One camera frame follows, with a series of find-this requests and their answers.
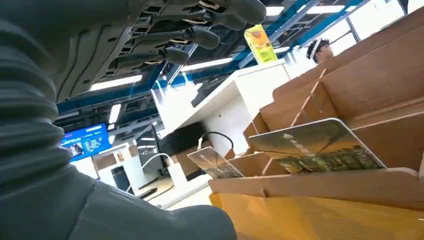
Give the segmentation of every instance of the display screen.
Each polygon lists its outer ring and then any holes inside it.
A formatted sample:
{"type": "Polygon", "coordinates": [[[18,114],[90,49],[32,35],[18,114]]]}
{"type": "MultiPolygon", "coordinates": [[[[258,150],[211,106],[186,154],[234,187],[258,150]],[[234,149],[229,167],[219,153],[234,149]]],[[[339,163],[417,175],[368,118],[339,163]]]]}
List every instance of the display screen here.
{"type": "Polygon", "coordinates": [[[72,152],[71,162],[90,157],[112,147],[104,124],[68,132],[60,141],[60,145],[72,152]]]}

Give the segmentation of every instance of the person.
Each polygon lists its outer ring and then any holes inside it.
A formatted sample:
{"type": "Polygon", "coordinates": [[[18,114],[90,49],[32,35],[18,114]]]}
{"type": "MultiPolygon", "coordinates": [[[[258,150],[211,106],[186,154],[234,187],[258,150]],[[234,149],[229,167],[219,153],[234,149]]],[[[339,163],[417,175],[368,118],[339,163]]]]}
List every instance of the person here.
{"type": "Polygon", "coordinates": [[[316,64],[322,64],[334,56],[328,39],[315,39],[307,48],[306,57],[316,64]]]}

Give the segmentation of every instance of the wooden panel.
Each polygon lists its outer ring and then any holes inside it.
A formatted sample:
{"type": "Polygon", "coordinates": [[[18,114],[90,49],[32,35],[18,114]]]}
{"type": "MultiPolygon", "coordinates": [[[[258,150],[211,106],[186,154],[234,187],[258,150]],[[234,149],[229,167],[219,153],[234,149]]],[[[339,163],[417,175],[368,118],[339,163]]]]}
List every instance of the wooden panel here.
{"type": "Polygon", "coordinates": [[[380,32],[360,41],[349,49],[343,51],[341,54],[281,85],[273,91],[272,96],[274,100],[282,98],[286,94],[289,94],[292,91],[295,91],[296,89],[315,81],[324,69],[327,69],[327,74],[331,73],[340,67],[345,66],[346,64],[395,41],[396,39],[408,34],[415,29],[418,29],[423,25],[424,8],[420,8],[409,14],[407,17],[403,17],[392,23],[390,26],[382,29],[380,32]]]}
{"type": "Polygon", "coordinates": [[[129,146],[129,153],[131,154],[131,157],[135,157],[139,155],[139,149],[136,145],[129,146]]]}
{"type": "Polygon", "coordinates": [[[98,170],[107,168],[117,163],[113,153],[102,155],[102,156],[93,156],[92,160],[98,170]]]}
{"type": "Polygon", "coordinates": [[[255,127],[253,126],[253,123],[250,123],[250,124],[246,127],[246,129],[243,131],[243,136],[244,136],[244,138],[246,139],[247,145],[249,146],[249,148],[250,148],[250,149],[252,148],[252,145],[251,145],[251,143],[249,142],[249,137],[251,137],[251,136],[255,136],[255,135],[257,135],[256,129],[255,129],[255,127]]]}
{"type": "Polygon", "coordinates": [[[424,151],[422,152],[421,164],[419,166],[418,179],[421,184],[424,183],[424,151]]]}
{"type": "Polygon", "coordinates": [[[424,96],[424,27],[321,78],[345,121],[424,96]]]}
{"type": "Polygon", "coordinates": [[[424,151],[424,112],[353,129],[389,168],[420,170],[424,151]]]}
{"type": "Polygon", "coordinates": [[[321,82],[317,82],[291,124],[291,127],[337,117],[338,114],[326,89],[321,82]]]}
{"type": "Polygon", "coordinates": [[[236,154],[234,153],[234,149],[230,149],[226,155],[224,156],[224,159],[233,159],[236,156],[236,154]]]}
{"type": "Polygon", "coordinates": [[[262,197],[317,197],[424,211],[424,187],[409,168],[225,178],[209,181],[214,193],[262,197]]]}
{"type": "Polygon", "coordinates": [[[258,113],[253,118],[252,124],[253,124],[253,127],[256,130],[257,134],[264,134],[264,133],[268,133],[270,131],[270,129],[268,128],[264,119],[262,118],[261,113],[258,113]]]}
{"type": "Polygon", "coordinates": [[[424,97],[401,102],[346,121],[351,129],[424,112],[424,97]]]}
{"type": "MultiPolygon", "coordinates": [[[[267,166],[270,156],[264,152],[246,155],[229,160],[244,176],[254,177],[262,176],[262,171],[267,166]]],[[[273,161],[268,167],[267,175],[288,174],[286,169],[277,162],[273,161]]]]}
{"type": "Polygon", "coordinates": [[[260,115],[269,130],[275,131],[290,127],[315,84],[315,81],[311,82],[261,108],[260,115]]]}

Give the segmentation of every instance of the window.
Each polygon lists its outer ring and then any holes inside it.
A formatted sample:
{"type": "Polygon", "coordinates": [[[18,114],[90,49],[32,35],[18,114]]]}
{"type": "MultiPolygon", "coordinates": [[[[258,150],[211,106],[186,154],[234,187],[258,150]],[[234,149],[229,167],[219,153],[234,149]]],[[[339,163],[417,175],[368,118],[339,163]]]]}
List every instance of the window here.
{"type": "Polygon", "coordinates": [[[349,18],[359,38],[363,40],[403,16],[404,11],[397,0],[371,0],[349,18]]]}
{"type": "Polygon", "coordinates": [[[408,13],[412,13],[421,7],[424,7],[424,0],[409,0],[408,13]]]}
{"type": "Polygon", "coordinates": [[[338,39],[337,41],[333,42],[330,47],[334,56],[336,56],[355,44],[357,44],[357,41],[355,40],[353,33],[350,32],[338,39]]]}
{"type": "Polygon", "coordinates": [[[332,26],[330,29],[325,31],[320,38],[328,39],[330,40],[330,43],[334,42],[341,36],[345,35],[347,32],[349,32],[351,28],[349,27],[349,24],[346,20],[342,20],[336,25],[332,26]]]}

